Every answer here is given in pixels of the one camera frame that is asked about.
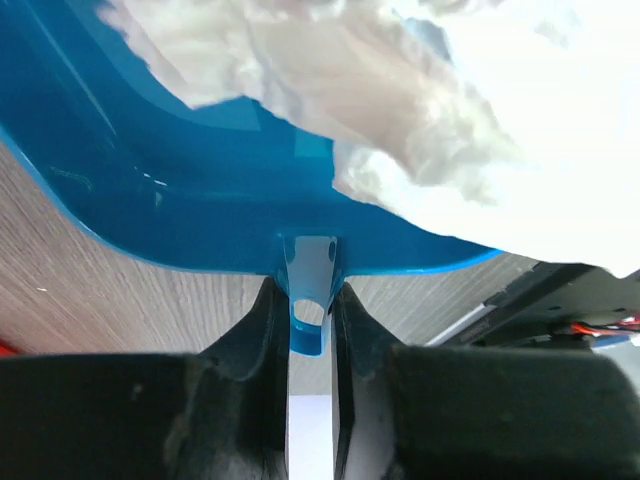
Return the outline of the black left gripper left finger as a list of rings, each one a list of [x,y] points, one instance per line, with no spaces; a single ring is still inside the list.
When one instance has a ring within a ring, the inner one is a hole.
[[[5,479],[284,479],[288,299],[266,279],[204,351],[1,362]]]

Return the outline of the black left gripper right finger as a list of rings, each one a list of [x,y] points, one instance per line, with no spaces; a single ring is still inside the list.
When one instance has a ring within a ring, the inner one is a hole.
[[[639,400],[610,359],[402,343],[350,286],[332,308],[338,479],[635,479]]]

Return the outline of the blue plastic dustpan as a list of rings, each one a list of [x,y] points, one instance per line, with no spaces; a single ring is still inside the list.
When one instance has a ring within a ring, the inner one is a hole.
[[[186,107],[98,7],[1,5],[1,139],[92,237],[169,268],[269,276],[321,308],[349,276],[496,256],[338,193],[332,142],[254,100]]]

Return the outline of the red plastic bin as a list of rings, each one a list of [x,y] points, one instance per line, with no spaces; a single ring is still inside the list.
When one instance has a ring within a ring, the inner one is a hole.
[[[0,341],[0,356],[13,356],[18,355],[19,351],[13,346],[7,344],[3,340]]]

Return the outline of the white paper scrap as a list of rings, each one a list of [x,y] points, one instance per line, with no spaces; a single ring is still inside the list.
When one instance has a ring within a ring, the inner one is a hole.
[[[639,268],[635,1],[107,1],[190,108],[334,143],[336,190],[433,233]]]

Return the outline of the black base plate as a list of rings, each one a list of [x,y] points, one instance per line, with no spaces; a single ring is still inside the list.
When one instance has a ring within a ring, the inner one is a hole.
[[[427,344],[581,349],[638,327],[637,272],[618,279],[596,267],[539,263]]]

